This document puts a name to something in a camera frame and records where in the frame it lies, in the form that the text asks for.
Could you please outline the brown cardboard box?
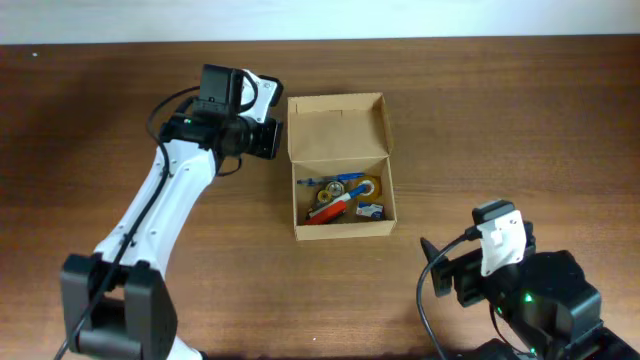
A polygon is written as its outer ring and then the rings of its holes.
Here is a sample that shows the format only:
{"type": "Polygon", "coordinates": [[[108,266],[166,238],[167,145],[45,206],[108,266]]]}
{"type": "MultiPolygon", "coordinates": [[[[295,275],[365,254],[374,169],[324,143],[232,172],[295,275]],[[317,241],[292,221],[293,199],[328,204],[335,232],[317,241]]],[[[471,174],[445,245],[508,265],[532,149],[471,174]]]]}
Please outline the brown cardboard box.
{"type": "Polygon", "coordinates": [[[288,99],[288,153],[292,166],[293,225],[298,241],[388,236],[397,223],[390,154],[393,137],[381,93],[300,96],[288,99]],[[298,179],[363,172],[380,178],[384,220],[356,215],[359,201],[322,225],[305,225],[323,184],[298,179]]]}

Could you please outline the yellow black correction tape dispenser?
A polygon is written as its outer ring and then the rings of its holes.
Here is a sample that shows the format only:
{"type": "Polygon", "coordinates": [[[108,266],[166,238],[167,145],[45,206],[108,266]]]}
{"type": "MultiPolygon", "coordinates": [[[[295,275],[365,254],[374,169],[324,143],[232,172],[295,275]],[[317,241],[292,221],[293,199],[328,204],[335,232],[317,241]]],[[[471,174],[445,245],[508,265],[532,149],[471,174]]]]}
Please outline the yellow black correction tape dispenser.
{"type": "Polygon", "coordinates": [[[330,181],[322,185],[321,189],[316,193],[309,211],[314,211],[328,205],[337,197],[345,193],[345,185],[341,181],[330,181]]]}

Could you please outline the blue ballpoint pen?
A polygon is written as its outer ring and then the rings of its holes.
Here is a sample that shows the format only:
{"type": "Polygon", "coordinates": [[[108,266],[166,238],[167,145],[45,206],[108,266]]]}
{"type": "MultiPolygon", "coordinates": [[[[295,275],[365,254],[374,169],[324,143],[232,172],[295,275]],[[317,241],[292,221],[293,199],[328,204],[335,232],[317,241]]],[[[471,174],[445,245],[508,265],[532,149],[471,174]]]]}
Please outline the blue ballpoint pen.
{"type": "Polygon", "coordinates": [[[363,172],[343,173],[343,174],[337,174],[337,175],[331,175],[331,176],[298,179],[296,181],[296,184],[304,185],[304,186],[316,186],[316,185],[320,185],[328,182],[346,182],[350,180],[359,179],[364,176],[365,174],[363,172]]]}

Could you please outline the blue white staples box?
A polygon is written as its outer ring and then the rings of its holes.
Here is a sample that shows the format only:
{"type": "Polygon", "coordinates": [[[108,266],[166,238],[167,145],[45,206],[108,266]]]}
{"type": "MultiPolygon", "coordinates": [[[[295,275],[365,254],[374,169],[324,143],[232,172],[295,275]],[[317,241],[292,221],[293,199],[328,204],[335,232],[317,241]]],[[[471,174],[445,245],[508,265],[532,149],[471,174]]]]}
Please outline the blue white staples box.
{"type": "Polygon", "coordinates": [[[376,203],[359,202],[356,207],[356,215],[374,220],[384,220],[384,206],[376,203]]]}

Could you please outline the orange red stapler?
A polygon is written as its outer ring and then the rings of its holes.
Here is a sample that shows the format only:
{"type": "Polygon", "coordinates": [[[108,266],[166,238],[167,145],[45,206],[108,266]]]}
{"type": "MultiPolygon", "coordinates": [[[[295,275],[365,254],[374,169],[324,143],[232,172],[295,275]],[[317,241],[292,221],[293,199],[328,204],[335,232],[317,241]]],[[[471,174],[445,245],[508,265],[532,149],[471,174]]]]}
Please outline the orange red stapler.
{"type": "Polygon", "coordinates": [[[305,225],[326,224],[343,214],[346,208],[347,206],[344,201],[337,201],[336,203],[326,206],[316,215],[311,216],[305,221],[305,225]]]}

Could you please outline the blue white marker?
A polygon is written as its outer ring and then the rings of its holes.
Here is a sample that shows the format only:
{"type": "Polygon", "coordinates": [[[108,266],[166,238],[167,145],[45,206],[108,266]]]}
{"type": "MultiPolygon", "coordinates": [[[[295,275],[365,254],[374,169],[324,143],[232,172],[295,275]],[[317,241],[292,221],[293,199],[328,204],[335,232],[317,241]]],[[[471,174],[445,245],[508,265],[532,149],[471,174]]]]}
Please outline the blue white marker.
{"type": "Polygon", "coordinates": [[[361,194],[368,194],[372,191],[373,186],[372,185],[368,185],[368,184],[362,184],[359,185],[357,187],[355,187],[354,189],[344,193],[343,195],[337,197],[335,200],[332,200],[331,202],[329,202],[328,204],[320,207],[317,210],[312,211],[308,217],[314,217],[316,215],[318,215],[319,213],[321,213],[322,211],[324,211],[325,209],[329,208],[330,206],[343,201],[343,202],[348,202],[349,200],[361,195],[361,194]]]}

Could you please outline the yellow adhesive tape roll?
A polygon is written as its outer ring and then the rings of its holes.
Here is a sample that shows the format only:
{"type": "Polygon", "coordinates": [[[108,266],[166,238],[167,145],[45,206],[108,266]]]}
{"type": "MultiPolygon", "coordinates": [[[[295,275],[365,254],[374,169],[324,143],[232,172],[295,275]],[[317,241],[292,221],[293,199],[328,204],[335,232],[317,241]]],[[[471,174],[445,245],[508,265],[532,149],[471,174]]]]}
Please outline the yellow adhesive tape roll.
{"type": "Polygon", "coordinates": [[[381,196],[382,188],[379,177],[365,175],[356,182],[356,186],[361,185],[365,186],[365,191],[357,196],[359,201],[371,203],[381,196]]]}

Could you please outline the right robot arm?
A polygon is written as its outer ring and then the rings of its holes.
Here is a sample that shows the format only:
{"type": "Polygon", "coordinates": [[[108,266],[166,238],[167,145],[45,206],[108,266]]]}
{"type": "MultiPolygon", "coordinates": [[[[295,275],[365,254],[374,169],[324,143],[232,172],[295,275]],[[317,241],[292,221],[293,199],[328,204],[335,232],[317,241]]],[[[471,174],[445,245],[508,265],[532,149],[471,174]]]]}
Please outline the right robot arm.
{"type": "Polygon", "coordinates": [[[416,303],[427,333],[436,347],[436,359],[639,359],[639,352],[604,326],[602,297],[585,277],[574,256],[566,251],[536,251],[533,224],[524,223],[524,259],[493,274],[480,274],[482,251],[477,249],[450,260],[446,253],[459,245],[453,241],[439,250],[420,240],[427,265],[420,275],[416,303]],[[435,339],[422,303],[422,287],[432,277],[434,293],[452,290],[468,307],[489,303],[491,321],[504,320],[526,346],[516,349],[503,336],[469,351],[446,350],[435,339]]]}

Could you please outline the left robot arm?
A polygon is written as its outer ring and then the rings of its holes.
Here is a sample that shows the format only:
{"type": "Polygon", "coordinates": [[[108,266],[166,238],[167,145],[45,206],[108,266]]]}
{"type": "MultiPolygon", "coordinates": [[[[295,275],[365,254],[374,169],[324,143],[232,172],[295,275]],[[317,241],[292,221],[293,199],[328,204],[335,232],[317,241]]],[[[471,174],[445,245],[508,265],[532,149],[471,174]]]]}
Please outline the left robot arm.
{"type": "Polygon", "coordinates": [[[172,250],[200,195],[224,176],[227,158],[275,158],[283,124],[270,117],[279,79],[206,64],[199,85],[172,94],[178,103],[160,127],[152,167],[127,211],[90,255],[71,254],[60,272],[67,352],[95,359],[204,359],[177,335],[166,286],[172,250]]]}

